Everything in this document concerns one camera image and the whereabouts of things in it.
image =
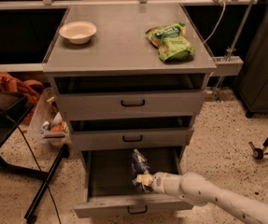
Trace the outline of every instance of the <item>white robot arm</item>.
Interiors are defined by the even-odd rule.
[[[193,205],[213,203],[246,224],[268,224],[268,204],[221,189],[195,173],[156,173],[139,177],[154,191],[175,196]]]

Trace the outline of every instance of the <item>green chip bag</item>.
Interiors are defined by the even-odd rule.
[[[178,22],[151,28],[146,36],[159,49],[160,59],[166,62],[184,60],[190,53],[195,53],[193,45],[184,37],[185,33],[185,24]]]

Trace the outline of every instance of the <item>caster wheel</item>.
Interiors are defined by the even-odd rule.
[[[28,223],[28,224],[35,224],[35,223],[36,223],[36,220],[37,220],[37,216],[35,216],[35,215],[30,216],[30,217],[27,219],[27,223]]]
[[[248,119],[252,118],[253,115],[254,115],[254,114],[253,114],[252,112],[249,112],[249,111],[246,112],[246,117],[247,117]]]
[[[263,159],[263,151],[261,148],[255,148],[253,151],[253,155],[255,159],[262,160]]]

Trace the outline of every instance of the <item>metal pole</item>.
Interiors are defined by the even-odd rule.
[[[255,0],[250,0],[249,1],[249,4],[247,6],[246,13],[245,13],[244,18],[242,19],[240,25],[239,25],[239,28],[238,28],[237,33],[235,35],[234,41],[233,41],[231,47],[226,50],[226,54],[222,58],[222,61],[229,61],[231,59],[231,55],[234,52],[234,48],[235,48],[235,45],[237,43],[237,40],[238,40],[240,34],[242,33],[242,30],[243,30],[244,25],[246,23],[248,14],[249,14],[250,10],[252,9],[252,6],[253,6],[254,2],[255,2]]]

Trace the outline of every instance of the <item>white bowl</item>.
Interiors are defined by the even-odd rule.
[[[96,33],[96,26],[87,21],[75,21],[65,24],[59,34],[73,44],[84,44]]]

